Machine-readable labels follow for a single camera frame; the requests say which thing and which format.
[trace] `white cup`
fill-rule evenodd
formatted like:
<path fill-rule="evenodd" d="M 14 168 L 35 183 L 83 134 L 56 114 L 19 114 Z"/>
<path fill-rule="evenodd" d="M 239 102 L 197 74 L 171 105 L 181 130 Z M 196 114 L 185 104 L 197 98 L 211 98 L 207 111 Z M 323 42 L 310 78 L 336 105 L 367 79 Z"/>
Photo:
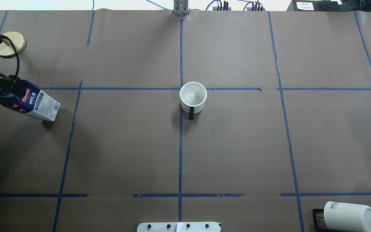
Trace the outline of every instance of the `white cup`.
<path fill-rule="evenodd" d="M 329 201 L 324 206 L 324 221 L 330 230 L 371 232 L 371 208 Z"/>
<path fill-rule="evenodd" d="M 188 82 L 180 89 L 181 107 L 189 113 L 189 120 L 194 119 L 194 114 L 200 112 L 207 99 L 207 90 L 198 82 Z"/>

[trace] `cable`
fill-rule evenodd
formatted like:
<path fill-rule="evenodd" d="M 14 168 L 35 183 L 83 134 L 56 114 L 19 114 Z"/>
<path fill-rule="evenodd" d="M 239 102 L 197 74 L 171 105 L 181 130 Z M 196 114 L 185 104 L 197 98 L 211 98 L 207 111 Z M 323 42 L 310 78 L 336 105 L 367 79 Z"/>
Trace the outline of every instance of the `cable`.
<path fill-rule="evenodd" d="M 15 53 L 15 57 L 16 57 L 15 78 L 17 78 L 18 77 L 18 73 L 19 73 L 19 57 L 18 57 L 18 53 L 16 52 L 14 43 L 12 42 L 12 40 L 10 38 L 6 37 L 5 35 L 2 35 L 2 38 L 7 39 L 11 43 L 12 49 L 14 49 L 14 53 Z"/>
<path fill-rule="evenodd" d="M 259 0 L 257 0 L 256 4 L 254 5 L 254 7 L 252 8 L 252 11 L 257 11 L 257 7 L 259 7 Z"/>
<path fill-rule="evenodd" d="M 153 3 L 155 6 L 158 6 L 158 7 L 161 7 L 161 8 L 163 8 L 163 9 L 167 9 L 167 8 L 165 8 L 165 7 L 162 7 L 162 6 L 160 6 L 159 4 L 156 4 L 156 3 Z"/>
<path fill-rule="evenodd" d="M 208 10 L 208 8 L 210 7 L 210 5 L 213 4 L 214 2 L 217 2 L 217 10 L 218 10 L 218 2 L 220 2 L 220 9 L 223 7 L 223 5 L 222 5 L 222 3 L 221 3 L 220 0 L 214 0 L 214 1 L 212 1 L 212 2 L 207 6 L 206 10 Z"/>
<path fill-rule="evenodd" d="M 243 9 L 243 11 L 245 11 L 246 10 L 246 7 L 249 5 L 249 4 L 252 4 L 252 8 L 254 7 L 254 3 L 253 2 L 248 2 L 247 4 L 246 4 L 246 6 L 244 6 L 244 9 Z"/>

